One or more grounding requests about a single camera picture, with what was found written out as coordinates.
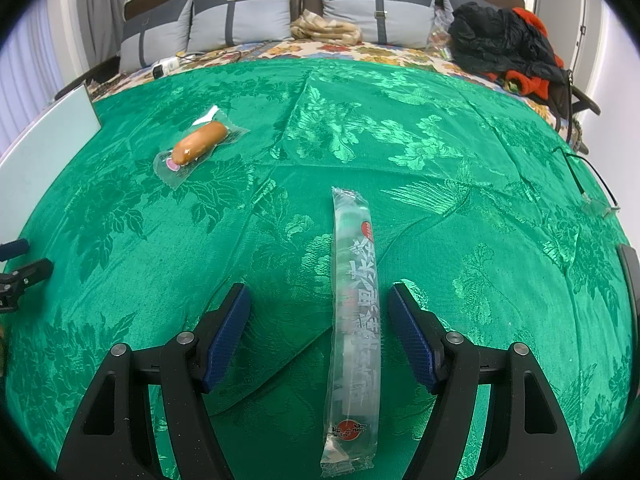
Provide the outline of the long clear jelly stick packet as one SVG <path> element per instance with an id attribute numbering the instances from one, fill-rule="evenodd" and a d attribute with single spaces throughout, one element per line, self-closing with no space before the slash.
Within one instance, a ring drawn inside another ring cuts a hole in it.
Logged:
<path id="1" fill-rule="evenodd" d="M 368 202 L 334 188 L 332 350 L 326 395 L 323 478 L 369 469 L 378 448 L 381 301 Z"/>

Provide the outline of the white cardboard box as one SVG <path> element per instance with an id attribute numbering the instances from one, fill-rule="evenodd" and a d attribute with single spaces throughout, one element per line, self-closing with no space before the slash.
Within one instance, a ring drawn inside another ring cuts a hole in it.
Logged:
<path id="1" fill-rule="evenodd" d="M 1 156 L 3 243 L 17 239 L 58 175 L 100 129 L 89 92 L 81 84 L 49 106 L 11 144 Z"/>

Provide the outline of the packaged sausage bun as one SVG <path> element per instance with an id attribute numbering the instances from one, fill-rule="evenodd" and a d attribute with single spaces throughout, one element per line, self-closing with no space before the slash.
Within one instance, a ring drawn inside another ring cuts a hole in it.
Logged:
<path id="1" fill-rule="evenodd" d="M 153 160 L 154 174 L 175 191 L 191 177 L 195 169 L 206 162 L 217 148 L 238 142 L 250 130 L 241 127 L 217 105 L 195 119 L 180 140 L 167 151 L 159 152 Z"/>

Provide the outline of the green patterned cloth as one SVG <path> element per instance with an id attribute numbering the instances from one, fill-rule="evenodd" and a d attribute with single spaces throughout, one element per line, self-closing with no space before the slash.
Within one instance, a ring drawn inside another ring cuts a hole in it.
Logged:
<path id="1" fill-rule="evenodd" d="M 249 133 L 171 191 L 153 160 L 219 106 Z M 532 349 L 579 461 L 616 433 L 632 335 L 626 240 L 596 177 L 520 101 L 366 62 L 194 70 L 96 103 L 101 130 L 24 229 L 52 276 L 9 332 L 6 404 L 54 465 L 113 344 L 164 344 L 247 284 L 209 419 L 239 479 L 320 476 L 332 348 L 332 190 L 369 203 L 378 284 L 476 344 Z"/>

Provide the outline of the grey cushion far left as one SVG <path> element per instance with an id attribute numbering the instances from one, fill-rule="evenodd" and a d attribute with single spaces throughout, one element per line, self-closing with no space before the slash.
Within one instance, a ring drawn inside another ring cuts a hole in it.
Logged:
<path id="1" fill-rule="evenodd" d="M 119 71 L 135 73 L 184 52 L 189 41 L 193 0 L 169 0 L 126 21 Z"/>

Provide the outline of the grey cushion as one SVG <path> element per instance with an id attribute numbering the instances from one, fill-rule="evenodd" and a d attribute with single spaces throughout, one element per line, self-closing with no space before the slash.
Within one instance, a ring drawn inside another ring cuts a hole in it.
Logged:
<path id="1" fill-rule="evenodd" d="M 291 0 L 193 0 L 189 52 L 213 51 L 291 35 Z"/>
<path id="2" fill-rule="evenodd" d="M 321 0 L 328 21 L 353 24 L 371 44 L 424 49 L 435 18 L 435 0 Z"/>
<path id="3" fill-rule="evenodd" d="M 119 71 L 135 73 L 184 52 L 189 41 L 193 0 L 169 0 L 126 21 Z"/>

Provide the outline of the floral bed sheet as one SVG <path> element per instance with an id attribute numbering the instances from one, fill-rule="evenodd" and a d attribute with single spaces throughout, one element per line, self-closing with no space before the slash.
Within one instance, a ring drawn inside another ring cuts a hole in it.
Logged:
<path id="1" fill-rule="evenodd" d="M 255 42 L 254 44 L 241 44 L 236 47 L 228 47 L 213 50 L 204 54 L 184 54 L 178 57 L 178 68 L 170 72 L 169 75 L 190 72 L 213 66 L 221 66 L 239 62 L 253 62 L 257 60 L 343 60 L 378 63 L 391 66 L 416 68 L 417 70 L 427 70 L 428 72 L 439 73 L 449 77 L 463 79 L 472 84 L 480 84 L 483 87 L 494 91 L 506 93 L 503 87 L 499 87 L 496 82 L 490 82 L 481 76 L 465 73 L 462 68 L 447 61 L 440 54 L 426 52 L 423 50 L 378 46 L 370 42 L 362 42 L 356 46 L 341 46 L 340 44 L 324 44 L 320 41 L 289 39 L 280 42 Z M 93 101 L 114 96 L 114 94 L 146 84 L 153 80 L 150 68 L 138 70 L 132 74 L 116 74 L 107 79 L 107 82 L 98 84 L 90 82 L 88 84 L 89 96 Z M 556 118 L 552 110 L 547 105 L 536 103 L 532 98 L 515 96 L 534 110 L 540 117 L 556 131 L 561 131 L 567 127 L 567 119 Z"/>

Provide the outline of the beige patterned cloth bundle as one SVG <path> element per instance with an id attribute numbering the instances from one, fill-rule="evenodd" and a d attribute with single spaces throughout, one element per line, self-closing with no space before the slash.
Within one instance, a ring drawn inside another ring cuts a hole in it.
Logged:
<path id="1" fill-rule="evenodd" d="M 326 20 L 323 16 L 309 10 L 303 10 L 303 13 L 292 21 L 290 31 L 296 39 L 310 39 L 324 44 L 356 46 L 362 40 L 362 33 L 357 25 Z"/>

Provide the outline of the black and red clothes pile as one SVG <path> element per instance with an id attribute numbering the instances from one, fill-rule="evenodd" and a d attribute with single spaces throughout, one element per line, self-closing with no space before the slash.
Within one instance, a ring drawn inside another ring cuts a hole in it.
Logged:
<path id="1" fill-rule="evenodd" d="M 548 105 L 552 92 L 566 84 L 564 62 L 550 44 L 546 26 L 523 8 L 463 3 L 454 10 L 448 34 L 457 66 L 501 82 L 520 96 Z"/>

